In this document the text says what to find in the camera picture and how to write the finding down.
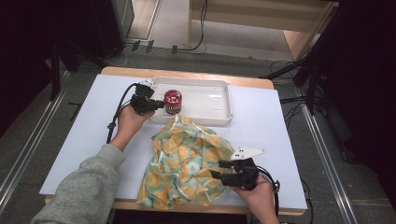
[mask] white tray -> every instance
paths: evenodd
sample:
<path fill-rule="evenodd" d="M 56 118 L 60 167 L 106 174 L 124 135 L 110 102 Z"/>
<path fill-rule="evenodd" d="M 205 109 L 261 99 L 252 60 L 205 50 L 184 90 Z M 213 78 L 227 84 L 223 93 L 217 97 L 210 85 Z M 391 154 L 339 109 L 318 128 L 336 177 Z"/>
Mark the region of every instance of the white tray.
<path fill-rule="evenodd" d="M 169 90 L 180 91 L 182 95 L 179 115 L 186 116 L 195 124 L 225 125 L 233 118 L 228 84 L 222 80 L 191 79 L 178 77 L 155 77 L 152 81 L 154 100 L 163 100 Z M 159 109 L 151 120 L 168 123 L 175 119 L 164 109 Z"/>

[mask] table surface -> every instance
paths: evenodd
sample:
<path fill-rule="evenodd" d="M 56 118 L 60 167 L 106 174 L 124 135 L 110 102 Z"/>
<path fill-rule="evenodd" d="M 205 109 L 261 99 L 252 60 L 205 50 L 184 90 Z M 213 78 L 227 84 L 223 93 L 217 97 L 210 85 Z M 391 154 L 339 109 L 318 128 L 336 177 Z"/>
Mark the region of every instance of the table surface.
<path fill-rule="evenodd" d="M 126 87 L 130 84 L 155 77 L 183 77 L 224 80 L 229 84 L 230 98 L 233 106 L 233 119 L 223 127 L 211 127 L 216 133 L 230 141 L 233 147 L 263 147 L 266 152 L 253 160 L 257 165 L 266 168 L 274 179 L 281 183 L 279 192 L 281 215 L 301 215 L 306 209 L 304 191 L 298 174 L 294 155 L 291 149 L 289 136 L 283 120 L 277 91 L 270 80 L 251 77 L 233 77 L 201 73 L 188 73 L 164 70 L 148 70 L 106 67 L 92 85 L 87 99 L 81 108 L 78 118 L 72 127 L 66 141 L 53 164 L 49 176 L 40 191 L 46 195 L 46 202 L 53 196 L 60 181 L 79 164 L 93 156 L 106 141 L 106 126 L 114 114 L 114 109 Z M 242 95 L 254 94 L 246 102 L 238 100 Z M 250 114 L 242 109 L 243 105 L 253 107 Z M 120 168 L 120 186 L 115 209 L 154 210 L 135 203 L 134 188 L 140 185 L 141 177 L 149 160 L 152 158 L 151 140 L 147 138 L 158 132 L 162 124 L 146 122 L 138 133 L 139 141 L 132 141 L 125 150 L 127 160 Z M 251 132 L 240 132 L 248 128 Z M 87 129 L 98 130 L 85 136 Z M 205 207 L 187 203 L 172 210 L 175 212 L 202 212 L 202 213 L 233 213 L 248 214 L 246 203 L 233 191 L 227 189 L 224 194 L 211 205 Z"/>

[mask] wire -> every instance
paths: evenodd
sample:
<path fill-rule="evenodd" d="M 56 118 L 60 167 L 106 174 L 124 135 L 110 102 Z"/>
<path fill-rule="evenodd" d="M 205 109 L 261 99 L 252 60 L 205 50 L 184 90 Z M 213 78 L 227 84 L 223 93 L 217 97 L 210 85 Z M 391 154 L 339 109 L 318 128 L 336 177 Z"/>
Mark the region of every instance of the wire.
<path fill-rule="evenodd" d="M 131 100 L 129 100 L 129 101 L 123 103 L 122 108 L 124 108 L 125 106 L 127 106 L 129 103 L 131 103 Z"/>
<path fill-rule="evenodd" d="M 128 62 L 128 57 L 126 56 L 125 50 L 127 50 L 128 48 L 130 48 L 130 47 L 132 47 L 132 46 L 133 46 L 133 45 L 127 45 L 127 46 L 123 49 L 122 54 L 123 54 L 123 56 L 124 56 L 124 62 L 123 62 L 122 64 L 114 64 L 114 63 L 112 63 L 111 61 L 106 60 L 106 59 L 104 59 L 104 61 L 107 62 L 107 63 L 109 63 L 111 66 L 115 66 L 115 67 L 122 67 L 122 66 L 124 66 L 124 65 Z"/>
<path fill-rule="evenodd" d="M 202 11 L 201 11 L 201 39 L 200 39 L 199 43 L 197 44 L 197 46 L 195 46 L 192 49 L 179 49 L 179 50 L 192 51 L 192 50 L 198 49 L 201 46 L 201 44 L 204 42 L 204 23 L 205 23 L 206 12 L 207 12 L 207 0 L 205 0 L 204 5 L 202 7 Z"/>
<path fill-rule="evenodd" d="M 202 41 L 202 43 L 204 44 L 204 47 L 205 47 L 204 51 L 201 51 L 201 52 L 193 52 L 193 51 L 184 50 L 184 49 L 179 49 L 179 51 L 186 52 L 186 53 L 191 53 L 191 54 L 203 54 L 203 53 L 206 52 L 207 48 L 206 48 L 205 41 Z"/>
<path fill-rule="evenodd" d="M 129 91 L 133 86 L 137 86 L 137 84 L 134 83 L 134 84 L 130 85 L 130 86 L 125 90 L 124 94 L 122 95 L 122 97 L 121 97 L 121 99 L 120 99 L 119 105 L 117 106 L 117 110 L 116 110 L 116 113 L 114 114 L 113 120 L 112 120 L 111 123 L 108 124 L 108 126 L 107 126 L 107 128 L 108 128 L 108 135 L 107 135 L 107 141 L 106 141 L 107 143 L 110 142 L 111 136 L 113 135 L 114 128 L 117 126 L 117 124 L 116 124 L 117 117 L 119 116 L 121 110 L 125 107 L 125 104 L 122 105 L 122 102 L 123 102 L 123 100 L 124 100 L 126 94 L 128 93 L 128 91 Z"/>
<path fill-rule="evenodd" d="M 279 181 L 274 181 L 274 179 L 271 177 L 270 173 L 268 171 L 266 171 L 264 168 L 257 166 L 258 171 L 265 175 L 267 178 L 267 180 L 269 180 L 269 182 L 272 184 L 273 189 L 274 189 L 274 202 L 275 202 L 275 212 L 276 212 L 276 216 L 278 216 L 279 214 L 279 197 L 277 195 L 277 192 L 280 188 L 280 183 Z"/>
<path fill-rule="evenodd" d="M 322 106 L 320 104 L 321 97 L 314 96 L 314 102 L 313 104 L 317 106 L 317 111 L 323 112 L 324 110 L 322 109 Z M 281 104 L 287 104 L 287 103 L 292 103 L 292 102 L 298 102 L 298 104 L 294 107 L 292 107 L 289 112 L 284 116 L 285 123 L 287 125 L 287 129 L 290 126 L 292 118 L 299 114 L 301 110 L 306 106 L 308 102 L 308 97 L 307 96 L 299 96 L 299 97 L 292 97 L 292 98 L 285 98 L 281 99 L 280 103 Z"/>
<path fill-rule="evenodd" d="M 308 48 L 308 50 L 306 50 L 306 51 L 301 55 L 300 61 L 304 60 L 304 58 L 308 56 L 308 53 L 309 53 L 310 51 L 312 51 L 312 48 Z M 300 68 L 299 68 L 298 66 L 296 66 L 295 63 L 297 63 L 297 62 L 295 62 L 295 61 L 274 61 L 274 62 L 272 62 L 272 63 L 270 64 L 270 72 L 271 72 L 270 75 L 272 75 L 272 74 L 274 73 L 274 71 L 272 70 L 272 66 L 273 66 L 275 63 L 286 63 L 286 64 L 285 64 L 285 68 L 286 68 L 287 66 L 289 66 L 289 64 L 291 63 L 291 65 L 293 65 L 294 68 L 297 69 L 297 71 L 299 71 L 299 69 L 301 69 L 301 68 L 304 68 L 304 67 L 300 67 Z M 294 76 L 295 76 L 295 75 L 292 74 L 290 71 L 288 72 L 288 74 L 289 74 L 292 78 L 294 78 Z M 287 77 L 282 77 L 283 75 L 284 75 L 284 74 L 280 75 L 280 76 L 277 77 L 277 78 L 289 79 L 289 78 L 287 78 Z"/>
<path fill-rule="evenodd" d="M 314 222 L 314 206 L 312 205 L 312 200 L 311 200 L 311 189 L 309 188 L 308 184 L 306 184 L 306 182 L 302 178 L 300 178 L 300 179 L 301 179 L 301 182 L 303 182 L 307 188 L 306 193 L 308 194 L 308 197 L 306 198 L 306 201 L 308 202 L 308 206 L 310 207 L 310 211 L 311 211 L 311 218 L 309 220 L 309 223 L 312 224 Z"/>

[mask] yellow floral fabric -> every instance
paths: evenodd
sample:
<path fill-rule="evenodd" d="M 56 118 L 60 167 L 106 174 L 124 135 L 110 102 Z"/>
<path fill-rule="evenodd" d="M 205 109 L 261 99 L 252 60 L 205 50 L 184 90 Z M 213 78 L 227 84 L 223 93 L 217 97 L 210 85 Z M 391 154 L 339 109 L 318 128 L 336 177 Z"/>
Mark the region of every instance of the yellow floral fabric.
<path fill-rule="evenodd" d="M 154 157 L 140 185 L 137 203 L 162 210 L 190 202 L 207 206 L 224 192 L 226 187 L 209 170 L 230 172 L 218 164 L 233 155 L 227 140 L 176 115 L 152 141 Z"/>

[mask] hand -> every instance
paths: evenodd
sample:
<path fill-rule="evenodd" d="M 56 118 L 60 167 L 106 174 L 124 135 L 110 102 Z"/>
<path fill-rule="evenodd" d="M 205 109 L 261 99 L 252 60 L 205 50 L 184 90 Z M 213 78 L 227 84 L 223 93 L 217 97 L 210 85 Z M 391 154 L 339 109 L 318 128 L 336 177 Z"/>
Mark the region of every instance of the hand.
<path fill-rule="evenodd" d="M 273 187 L 262 176 L 259 175 L 257 186 L 251 191 L 237 187 L 232 187 L 232 190 L 247 202 L 247 207 L 261 224 L 279 224 L 275 212 Z"/>
<path fill-rule="evenodd" d="M 143 123 L 154 114 L 154 111 L 148 111 L 139 115 L 131 106 L 125 106 L 119 114 L 118 130 L 110 144 L 121 151 L 125 150 L 134 135 L 142 128 Z"/>

